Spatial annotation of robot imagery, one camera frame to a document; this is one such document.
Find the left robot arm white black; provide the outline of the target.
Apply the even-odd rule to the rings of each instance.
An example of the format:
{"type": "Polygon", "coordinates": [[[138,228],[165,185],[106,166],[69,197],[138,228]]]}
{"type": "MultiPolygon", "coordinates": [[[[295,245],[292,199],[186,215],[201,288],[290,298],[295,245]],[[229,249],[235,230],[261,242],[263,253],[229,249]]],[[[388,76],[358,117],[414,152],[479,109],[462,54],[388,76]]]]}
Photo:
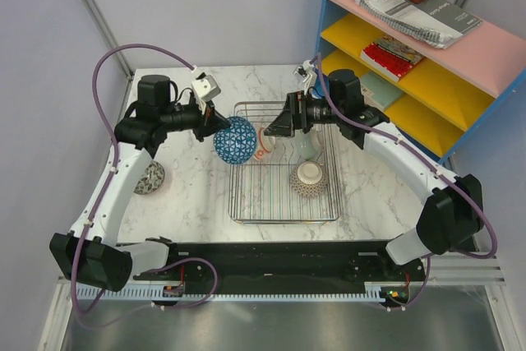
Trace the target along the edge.
{"type": "Polygon", "coordinates": [[[150,269],[161,279],[178,275],[180,260],[168,252],[166,242],[117,245],[136,185],[168,134],[190,130],[203,141],[230,126],[212,101],[220,92],[212,76],[202,73],[192,81],[187,104],[172,99],[173,88],[168,76],[146,75],[139,80],[136,101],[111,130],[113,147],[88,204],[67,233],[52,236],[49,249],[72,283],[117,292],[131,277],[150,269]]]}

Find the orange patterned glass bowl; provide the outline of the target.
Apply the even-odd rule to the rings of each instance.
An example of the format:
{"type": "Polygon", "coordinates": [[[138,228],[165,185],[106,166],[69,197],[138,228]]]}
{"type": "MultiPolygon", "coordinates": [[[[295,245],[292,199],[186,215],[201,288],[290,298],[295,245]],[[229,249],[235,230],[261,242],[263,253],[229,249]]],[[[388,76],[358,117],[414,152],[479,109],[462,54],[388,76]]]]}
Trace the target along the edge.
{"type": "Polygon", "coordinates": [[[259,127],[257,129],[257,147],[254,152],[253,159],[262,161],[266,159],[275,147],[276,138],[274,136],[267,136],[265,128],[259,127]]]}

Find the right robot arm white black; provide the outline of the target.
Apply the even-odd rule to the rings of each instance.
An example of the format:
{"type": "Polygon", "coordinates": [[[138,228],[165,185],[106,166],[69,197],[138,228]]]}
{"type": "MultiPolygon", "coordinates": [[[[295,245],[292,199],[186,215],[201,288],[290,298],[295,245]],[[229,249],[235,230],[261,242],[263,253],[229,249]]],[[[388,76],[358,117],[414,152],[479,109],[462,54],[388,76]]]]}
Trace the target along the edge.
{"type": "Polygon", "coordinates": [[[385,254],[376,259],[382,278],[397,279],[417,258],[459,250],[483,228],[482,186],[473,175],[460,177],[405,139],[384,113],[365,103],[353,71],[333,71],[321,87],[319,99],[309,90],[289,93],[265,134],[293,137],[315,125],[334,124],[344,138],[382,160],[411,188],[422,212],[415,227],[389,241],[385,254]]]}

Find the green glass bowl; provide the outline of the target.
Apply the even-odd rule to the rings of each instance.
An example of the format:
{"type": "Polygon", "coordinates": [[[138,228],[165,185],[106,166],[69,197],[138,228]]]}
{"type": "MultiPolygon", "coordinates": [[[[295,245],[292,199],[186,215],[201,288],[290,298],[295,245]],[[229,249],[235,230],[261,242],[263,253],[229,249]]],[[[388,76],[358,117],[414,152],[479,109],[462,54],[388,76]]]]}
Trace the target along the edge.
{"type": "Polygon", "coordinates": [[[295,148],[304,160],[315,159],[324,149],[321,134],[314,129],[309,132],[298,130],[293,139],[295,148]]]}

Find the brown patterned bowl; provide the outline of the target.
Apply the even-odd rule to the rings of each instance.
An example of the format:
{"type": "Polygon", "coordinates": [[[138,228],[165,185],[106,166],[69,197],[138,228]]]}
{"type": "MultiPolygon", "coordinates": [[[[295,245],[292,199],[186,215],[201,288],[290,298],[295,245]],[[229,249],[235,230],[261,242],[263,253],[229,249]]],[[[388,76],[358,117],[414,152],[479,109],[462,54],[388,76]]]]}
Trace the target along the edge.
{"type": "Polygon", "coordinates": [[[312,161],[297,165],[291,172],[289,183],[298,195],[312,198],[322,194],[328,186],[325,167],[312,161]]]}

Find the blue patterned bowl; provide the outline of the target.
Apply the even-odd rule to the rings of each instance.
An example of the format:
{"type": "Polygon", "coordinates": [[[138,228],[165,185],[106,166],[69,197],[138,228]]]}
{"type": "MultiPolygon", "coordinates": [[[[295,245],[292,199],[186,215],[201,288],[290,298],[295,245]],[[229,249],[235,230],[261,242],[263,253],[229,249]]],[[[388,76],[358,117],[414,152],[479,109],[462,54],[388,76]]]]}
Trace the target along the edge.
{"type": "Polygon", "coordinates": [[[256,152],[256,129],[245,118],[228,118],[230,127],[214,135],[215,153],[227,164],[246,163],[256,152]]]}

